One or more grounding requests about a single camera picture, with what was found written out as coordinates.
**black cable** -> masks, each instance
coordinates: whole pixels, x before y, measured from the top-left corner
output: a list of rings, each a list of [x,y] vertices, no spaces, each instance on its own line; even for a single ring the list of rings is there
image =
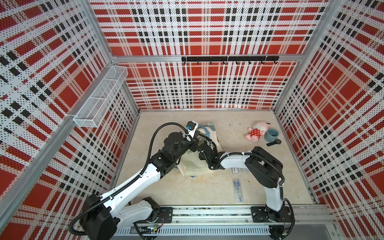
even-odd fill
[[[293,226],[295,225],[295,221],[296,221],[295,220],[295,214],[293,213],[293,208],[292,208],[291,203],[289,202],[289,200],[287,198],[284,198],[284,201],[286,201],[288,203],[289,209],[291,211],[291,226],[289,227],[287,234],[285,236],[283,236],[281,239],[286,238],[291,233]]]
[[[141,237],[141,239],[143,239],[143,240],[147,240],[147,238],[144,238],[144,236],[143,236],[143,234],[141,233],[141,231],[139,231],[139,228],[137,227],[136,223],[133,223],[133,225],[134,225],[134,227],[135,227],[135,229],[136,229],[138,235]]]
[[[201,134],[201,133],[199,134],[199,136],[204,137],[204,138],[207,140],[208,143],[211,142],[211,143],[213,144],[213,146],[214,146],[214,149],[213,149],[213,150],[214,150],[215,152],[217,152],[217,146],[216,146],[215,142],[212,141],[212,139],[210,139],[209,137],[207,137],[206,135]]]
[[[144,174],[144,172],[146,171],[147,167],[148,167],[148,164],[149,164],[149,160],[151,158],[151,152],[152,152],[152,145],[153,145],[153,141],[155,140],[155,137],[156,137],[156,134],[158,133],[158,131],[160,129],[162,129],[163,127],[165,126],[168,126],[168,125],[176,125],[176,126],[179,126],[180,128],[182,128],[184,130],[184,132],[186,134],[188,134],[188,131],[185,127],[183,127],[181,124],[177,123],[177,122],[168,122],[168,123],[164,123],[163,125],[161,125],[160,127],[158,127],[156,129],[156,131],[153,133],[153,136],[152,136],[152,139],[151,139],[151,142],[149,143],[149,150],[148,150],[148,156],[147,156],[147,160],[144,164],[144,167],[143,169],[140,171],[140,173],[134,178],[132,179],[130,182],[128,182],[126,185],[122,186],[120,189],[118,189],[117,191],[113,192],[109,197],[106,197],[104,198],[103,200],[101,200],[100,202],[98,202],[97,204],[91,206],[89,209],[85,210],[84,212],[80,213],[79,215],[77,215],[72,221],[71,223],[69,224],[68,226],[68,230],[71,234],[74,234],[74,235],[80,235],[80,236],[84,236],[84,235],[87,235],[85,232],[83,231],[78,231],[74,228],[74,225],[75,223],[80,220],[80,218],[82,218],[83,216],[85,216],[86,214],[92,212],[93,210],[95,210],[96,208],[98,208],[101,204],[104,204],[105,202],[109,201],[111,199],[111,197],[113,198],[114,196],[118,195],[119,193],[121,193],[122,191],[124,191],[127,187],[129,187],[130,185],[132,185],[136,180],[138,180],[140,178],[140,176],[142,176]]]
[[[180,161],[181,161],[181,157],[179,158],[179,161],[175,161],[176,162],[176,166],[180,164]]]
[[[208,168],[209,168],[210,170],[213,170],[213,169],[212,169],[213,166],[209,164],[208,159],[207,159],[207,156],[205,155],[204,151],[203,151],[201,148],[199,148],[199,147],[197,147],[197,151],[198,151],[199,153],[202,153],[202,154],[204,155],[205,162],[208,164]]]

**stuffed toy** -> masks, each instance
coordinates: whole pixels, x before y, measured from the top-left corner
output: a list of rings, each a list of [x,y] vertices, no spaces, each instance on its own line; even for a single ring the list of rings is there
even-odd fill
[[[245,138],[250,142],[258,142],[260,137],[267,132],[269,125],[262,121],[256,122],[252,128],[248,128],[249,133],[245,135]]]

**ceramic mug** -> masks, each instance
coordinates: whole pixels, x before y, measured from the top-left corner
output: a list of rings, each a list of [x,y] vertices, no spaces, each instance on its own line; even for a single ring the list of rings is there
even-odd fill
[[[269,128],[264,134],[264,138],[267,142],[274,142],[279,136],[279,132],[274,128]]]

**wire mesh basket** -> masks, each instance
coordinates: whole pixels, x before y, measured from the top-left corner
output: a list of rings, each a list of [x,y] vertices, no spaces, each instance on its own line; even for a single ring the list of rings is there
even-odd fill
[[[126,67],[112,66],[109,68],[105,77],[74,118],[78,126],[99,127],[119,88],[128,76]]]

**plaid wall panel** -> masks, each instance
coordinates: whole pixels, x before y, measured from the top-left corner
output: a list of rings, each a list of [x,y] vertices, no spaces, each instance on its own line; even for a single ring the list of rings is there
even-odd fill
[[[77,1],[0,1],[0,200],[106,65]]]
[[[140,109],[272,109],[295,61],[120,63]]]
[[[100,127],[75,127],[0,239],[80,239],[68,232],[68,224],[87,196],[109,189],[133,120],[132,106],[119,90]]]
[[[302,53],[328,0],[90,2],[122,56]]]
[[[383,40],[383,1],[343,1],[278,112],[347,239],[384,233]]]

